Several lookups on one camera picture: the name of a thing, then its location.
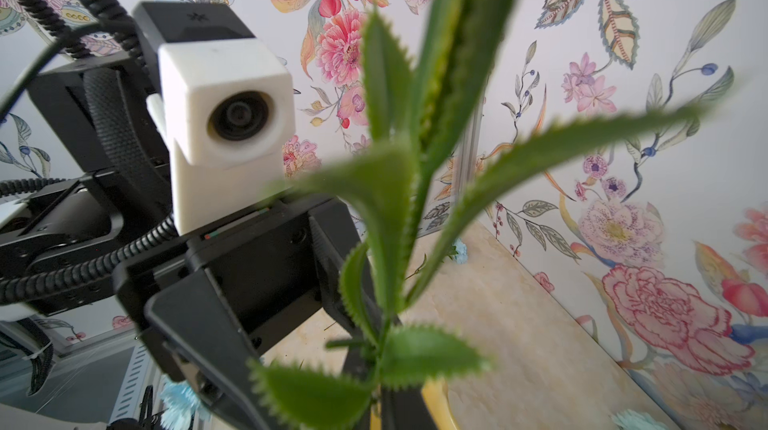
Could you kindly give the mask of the yellow fluted glass vase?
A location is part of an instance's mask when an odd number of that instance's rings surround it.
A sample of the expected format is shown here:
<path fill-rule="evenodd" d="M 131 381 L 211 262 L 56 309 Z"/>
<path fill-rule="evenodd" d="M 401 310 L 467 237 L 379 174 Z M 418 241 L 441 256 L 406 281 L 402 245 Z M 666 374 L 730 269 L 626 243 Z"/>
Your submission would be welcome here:
<path fill-rule="evenodd" d="M 445 381 L 430 381 L 417 390 L 421 392 L 438 430 L 457 430 L 459 428 L 450 408 Z M 356 425 L 356 429 L 383 429 L 381 401 L 370 406 L 370 409 L 366 411 Z"/>

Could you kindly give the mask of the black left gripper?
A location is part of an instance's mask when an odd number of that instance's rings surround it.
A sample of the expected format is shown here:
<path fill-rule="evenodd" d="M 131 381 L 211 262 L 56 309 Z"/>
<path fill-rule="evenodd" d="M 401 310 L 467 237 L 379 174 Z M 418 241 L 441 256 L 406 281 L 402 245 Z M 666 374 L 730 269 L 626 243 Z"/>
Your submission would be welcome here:
<path fill-rule="evenodd" d="M 120 263 L 114 292 L 171 380 L 238 429 L 275 429 L 247 363 L 318 311 L 355 331 L 338 289 L 358 241 L 340 200 L 283 198 Z"/>

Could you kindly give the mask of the blue carnation stem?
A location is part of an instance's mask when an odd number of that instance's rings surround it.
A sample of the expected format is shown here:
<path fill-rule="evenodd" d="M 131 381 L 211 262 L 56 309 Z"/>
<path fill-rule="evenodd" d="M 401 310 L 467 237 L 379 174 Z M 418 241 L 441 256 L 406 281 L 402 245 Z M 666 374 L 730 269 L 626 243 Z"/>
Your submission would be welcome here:
<path fill-rule="evenodd" d="M 203 407 L 197 394 L 186 382 L 163 379 L 160 392 L 163 412 L 160 425 L 166 430 L 194 429 L 196 422 L 208 422 L 211 413 Z"/>
<path fill-rule="evenodd" d="M 296 364 L 250 361 L 254 393 L 282 424 L 350 429 L 371 408 L 384 428 L 398 420 L 394 398 L 436 380 L 484 372 L 486 356 L 456 333 L 401 324 L 400 312 L 425 293 L 454 242 L 495 199 L 589 150 L 711 110 L 694 103 L 554 124 L 504 153 L 470 185 L 412 284 L 405 281 L 433 175 L 455 149 L 477 108 L 515 0 L 434 0 L 417 60 L 390 25 L 371 14 L 361 64 L 372 136 L 360 156 L 296 179 L 299 194 L 337 197 L 362 218 L 366 237 L 345 258 L 339 290 L 353 326 L 343 346 L 358 349 L 363 377 Z"/>

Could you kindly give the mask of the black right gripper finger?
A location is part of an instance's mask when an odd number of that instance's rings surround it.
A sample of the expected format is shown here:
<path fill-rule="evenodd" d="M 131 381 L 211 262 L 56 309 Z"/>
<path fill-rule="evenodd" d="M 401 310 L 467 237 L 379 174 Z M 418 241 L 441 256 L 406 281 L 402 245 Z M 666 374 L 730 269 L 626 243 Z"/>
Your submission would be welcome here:
<path fill-rule="evenodd" d="M 422 394 L 417 389 L 383 389 L 381 423 L 384 430 L 437 430 Z"/>

